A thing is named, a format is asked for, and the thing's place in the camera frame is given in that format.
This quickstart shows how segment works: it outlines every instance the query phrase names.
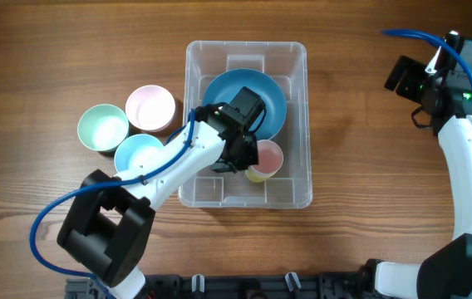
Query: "wooden surface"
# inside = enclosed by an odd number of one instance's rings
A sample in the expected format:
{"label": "wooden surface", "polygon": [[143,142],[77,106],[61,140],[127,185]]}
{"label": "wooden surface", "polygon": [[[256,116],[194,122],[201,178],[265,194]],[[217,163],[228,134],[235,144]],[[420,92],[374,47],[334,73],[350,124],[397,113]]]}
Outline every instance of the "wooden surface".
{"label": "wooden surface", "polygon": [[[182,100],[193,40],[306,46],[314,197],[303,210],[268,211],[186,208],[174,195],[157,213],[145,273],[353,271],[370,257],[421,262],[451,239],[437,139],[414,128],[414,103],[383,88],[399,55],[428,61],[434,49],[379,31],[472,36],[472,1],[69,2],[0,7],[0,297],[62,296],[65,277],[29,251],[31,223],[92,170],[115,173],[79,142],[77,121],[99,103],[124,108],[146,84]],[[45,218],[38,246],[82,269],[55,241],[67,209]]]}

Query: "wood grain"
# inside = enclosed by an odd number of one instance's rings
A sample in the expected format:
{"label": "wood grain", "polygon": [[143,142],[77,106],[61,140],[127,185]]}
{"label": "wood grain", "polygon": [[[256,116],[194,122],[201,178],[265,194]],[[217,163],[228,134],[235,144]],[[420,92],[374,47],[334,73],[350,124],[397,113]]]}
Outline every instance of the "wood grain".
{"label": "wood grain", "polygon": [[[472,1],[149,2],[0,7],[0,297],[61,298],[64,277],[32,258],[27,236],[51,200],[112,160],[78,141],[99,103],[138,86],[184,95],[193,40],[298,41],[308,53],[313,202],[303,210],[202,210],[174,196],[157,213],[149,274],[351,271],[368,258],[421,262],[449,242],[445,158],[410,121],[415,104],[383,89],[399,55],[428,61],[388,27],[472,36]],[[42,254],[82,269],[55,243],[68,203],[45,218]]]}

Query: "pink bowl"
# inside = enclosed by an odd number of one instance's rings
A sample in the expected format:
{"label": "pink bowl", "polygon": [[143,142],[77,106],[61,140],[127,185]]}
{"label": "pink bowl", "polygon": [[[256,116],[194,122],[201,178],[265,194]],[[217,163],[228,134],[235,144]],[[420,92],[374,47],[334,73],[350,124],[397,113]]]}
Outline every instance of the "pink bowl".
{"label": "pink bowl", "polygon": [[175,100],[164,87],[142,86],[130,94],[125,113],[131,124],[146,132],[165,129],[175,116]]}

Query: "mint green bowl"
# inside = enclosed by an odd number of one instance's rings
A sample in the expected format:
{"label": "mint green bowl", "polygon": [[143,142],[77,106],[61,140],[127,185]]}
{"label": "mint green bowl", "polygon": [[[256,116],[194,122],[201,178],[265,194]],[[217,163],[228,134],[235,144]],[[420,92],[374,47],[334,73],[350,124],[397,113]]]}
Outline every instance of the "mint green bowl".
{"label": "mint green bowl", "polygon": [[96,105],[79,120],[77,134],[88,149],[111,152],[127,138],[129,121],[125,112],[114,105]]}

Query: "light blue bowl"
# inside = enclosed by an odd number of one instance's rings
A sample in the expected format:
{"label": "light blue bowl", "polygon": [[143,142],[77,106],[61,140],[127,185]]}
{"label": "light blue bowl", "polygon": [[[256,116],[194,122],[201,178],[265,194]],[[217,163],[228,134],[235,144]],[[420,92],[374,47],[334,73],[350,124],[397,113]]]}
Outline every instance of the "light blue bowl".
{"label": "light blue bowl", "polygon": [[[235,69],[217,76],[204,92],[203,105],[230,102],[244,86],[256,92],[268,108],[266,118],[256,132],[256,138],[272,139],[284,125],[288,105],[277,82],[261,71]],[[262,116],[263,112],[251,125],[250,130],[258,126]]]}
{"label": "light blue bowl", "polygon": [[140,167],[146,160],[157,159],[164,146],[156,137],[147,134],[133,135],[124,140],[114,155],[114,166],[118,172]]}

